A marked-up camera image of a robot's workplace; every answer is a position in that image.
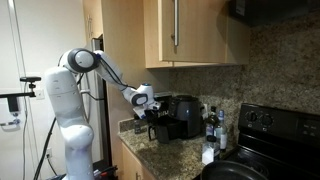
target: lower cabinet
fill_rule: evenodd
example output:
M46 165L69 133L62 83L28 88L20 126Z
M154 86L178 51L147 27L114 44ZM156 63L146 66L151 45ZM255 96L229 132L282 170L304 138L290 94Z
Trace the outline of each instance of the lower cabinet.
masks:
M154 176L144 167L135 155L122 144L124 180L154 180Z

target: granite countertop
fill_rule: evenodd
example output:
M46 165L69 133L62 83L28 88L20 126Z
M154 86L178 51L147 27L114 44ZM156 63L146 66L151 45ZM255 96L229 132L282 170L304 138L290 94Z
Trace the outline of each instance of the granite countertop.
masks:
M120 132L119 137L156 179L193 179L205 166L201 162L204 137L175 139L162 144L157 140L149 141L147 126L142 127L140 134L128 130Z

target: stone backsplash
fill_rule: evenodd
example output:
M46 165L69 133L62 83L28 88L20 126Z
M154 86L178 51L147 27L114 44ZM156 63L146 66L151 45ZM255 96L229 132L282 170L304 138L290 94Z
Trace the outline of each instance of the stone backsplash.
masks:
M243 102L320 114L320 12L252 28L247 65L171 69L170 90L225 110L232 143Z

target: white wall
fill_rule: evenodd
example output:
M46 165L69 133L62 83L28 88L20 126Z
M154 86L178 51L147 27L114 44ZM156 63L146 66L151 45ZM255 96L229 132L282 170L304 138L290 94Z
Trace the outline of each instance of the white wall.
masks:
M81 0L28 0L15 1L23 60L26 70L26 75L41 76L50 67L56 66L60 56L67 50L72 48L84 47L85 40L85 25L83 21L83 7ZM0 23L4 24L5 28L0 28L0 56L1 71L0 77L0 94L12 92L11 90L20 90L19 75L17 73L17 64L14 56L13 38L10 32L9 16L6 15L6 7L1 6ZM38 89L45 89L44 81L37 83ZM35 153L40 157L42 147L44 145L48 130L54 118L49 98L46 96L44 100L30 99L31 113L29 114L28 137L29 144L36 143L35 149L32 145L27 151L27 177L32 179L37 165L37 159L32 158L30 154ZM0 101L0 123L11 118L6 109L6 101ZM22 129L15 138L22 139ZM11 136L0 129L0 136ZM0 154L3 152L13 153L17 156L14 163L17 168L6 171L8 162L12 161L12 157L7 156L6 159L1 158L0 161L0 179L22 179L22 143L19 141L14 146L7 146L6 139L0 139L1 148ZM93 144L93 160L100 160L100 146L94 141ZM65 173L64 165L64 142L58 130L57 124L51 136L49 147L52 148L53 158L52 163L58 174ZM50 178L52 173L47 161L42 167L42 179Z

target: stovetop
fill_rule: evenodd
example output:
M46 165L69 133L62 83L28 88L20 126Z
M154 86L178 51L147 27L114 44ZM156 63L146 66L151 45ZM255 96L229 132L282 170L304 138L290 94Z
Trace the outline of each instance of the stovetop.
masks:
M319 115L242 104L238 128L238 145L223 160L270 180L320 179Z

